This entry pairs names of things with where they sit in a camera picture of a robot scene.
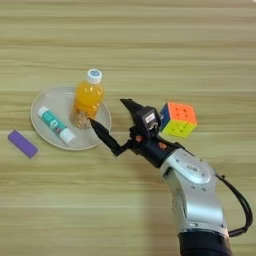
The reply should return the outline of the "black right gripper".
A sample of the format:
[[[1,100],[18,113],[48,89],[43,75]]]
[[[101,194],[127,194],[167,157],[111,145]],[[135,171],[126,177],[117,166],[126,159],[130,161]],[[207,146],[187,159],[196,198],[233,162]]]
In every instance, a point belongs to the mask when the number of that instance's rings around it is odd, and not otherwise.
[[[143,110],[142,105],[132,99],[121,99],[121,103],[127,108],[133,118],[141,116],[141,111]],[[120,145],[101,123],[91,119],[90,124],[99,139],[113,154],[120,155],[130,149],[156,168],[159,168],[175,150],[181,148],[181,145],[177,142],[171,143],[160,138],[157,135],[157,130],[151,130],[149,133],[146,133],[137,126],[132,126],[129,129],[130,138],[123,145]]]

